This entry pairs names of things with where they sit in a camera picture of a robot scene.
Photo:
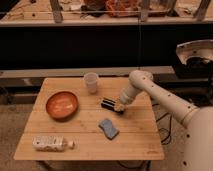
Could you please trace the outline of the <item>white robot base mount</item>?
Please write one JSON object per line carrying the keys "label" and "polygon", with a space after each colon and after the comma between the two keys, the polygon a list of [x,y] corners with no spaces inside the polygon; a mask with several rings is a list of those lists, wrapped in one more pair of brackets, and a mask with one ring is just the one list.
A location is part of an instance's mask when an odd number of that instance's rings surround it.
{"label": "white robot base mount", "polygon": [[199,57],[207,63],[213,62],[213,39],[194,40],[178,44],[176,55],[184,65],[193,57]]}

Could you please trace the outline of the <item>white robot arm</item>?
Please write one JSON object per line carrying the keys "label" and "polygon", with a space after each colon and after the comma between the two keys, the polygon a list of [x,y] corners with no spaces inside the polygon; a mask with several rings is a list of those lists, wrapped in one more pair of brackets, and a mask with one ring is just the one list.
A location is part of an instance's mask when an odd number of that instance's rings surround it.
{"label": "white robot arm", "polygon": [[145,91],[187,129],[182,171],[213,171],[213,106],[197,107],[153,82],[150,72],[134,70],[118,96],[131,104]]}

